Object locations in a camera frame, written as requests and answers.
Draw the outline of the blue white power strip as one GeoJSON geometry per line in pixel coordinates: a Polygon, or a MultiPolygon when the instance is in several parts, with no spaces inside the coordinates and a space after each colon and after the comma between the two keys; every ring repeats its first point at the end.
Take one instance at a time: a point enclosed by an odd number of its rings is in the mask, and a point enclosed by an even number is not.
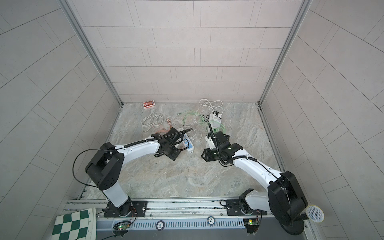
{"type": "Polygon", "coordinates": [[[194,152],[194,145],[187,134],[183,135],[182,142],[178,145],[178,149],[186,150],[190,154],[194,152]]]}

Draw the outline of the white charger with black cable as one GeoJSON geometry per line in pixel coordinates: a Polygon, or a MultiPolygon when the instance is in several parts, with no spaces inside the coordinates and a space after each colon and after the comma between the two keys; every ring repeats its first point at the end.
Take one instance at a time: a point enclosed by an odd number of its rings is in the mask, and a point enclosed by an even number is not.
{"type": "Polygon", "coordinates": [[[210,119],[214,119],[214,118],[221,119],[221,118],[222,118],[222,114],[220,114],[220,113],[217,112],[217,111],[213,111],[213,112],[210,114],[210,119]]]}

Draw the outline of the colourful white power strip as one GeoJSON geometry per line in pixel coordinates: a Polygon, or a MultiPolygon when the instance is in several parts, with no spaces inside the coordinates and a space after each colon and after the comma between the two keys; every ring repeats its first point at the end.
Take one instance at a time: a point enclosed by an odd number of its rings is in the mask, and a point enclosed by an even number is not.
{"type": "Polygon", "coordinates": [[[217,119],[217,118],[210,119],[209,117],[209,120],[210,120],[209,123],[211,124],[211,127],[214,133],[217,133],[219,131],[225,132],[225,127],[222,124],[222,119],[217,119]]]}

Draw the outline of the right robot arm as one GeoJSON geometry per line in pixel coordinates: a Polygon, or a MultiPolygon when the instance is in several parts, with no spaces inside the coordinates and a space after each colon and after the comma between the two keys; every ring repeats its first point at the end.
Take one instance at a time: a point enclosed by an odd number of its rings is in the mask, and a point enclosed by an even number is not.
{"type": "Polygon", "coordinates": [[[260,194],[248,189],[239,197],[239,208],[245,215],[253,212],[270,212],[283,226],[307,220],[304,211],[308,206],[296,176],[277,171],[253,157],[241,145],[230,143],[230,136],[213,128],[206,136],[209,145],[202,153],[206,162],[217,161],[223,167],[235,166],[253,177],[267,192],[260,194]]]}

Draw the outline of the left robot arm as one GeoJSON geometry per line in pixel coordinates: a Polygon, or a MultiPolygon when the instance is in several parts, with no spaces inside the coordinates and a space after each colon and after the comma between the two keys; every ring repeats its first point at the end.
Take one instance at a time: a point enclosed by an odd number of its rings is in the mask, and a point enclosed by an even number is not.
{"type": "Polygon", "coordinates": [[[149,138],[126,145],[103,144],[85,168],[85,172],[109,200],[107,210],[114,216],[126,217],[133,212],[131,198],[122,189],[119,177],[123,165],[137,158],[153,154],[175,161],[187,147],[178,148],[185,134],[192,129],[178,131],[171,128],[166,134],[152,134],[149,138]]]}

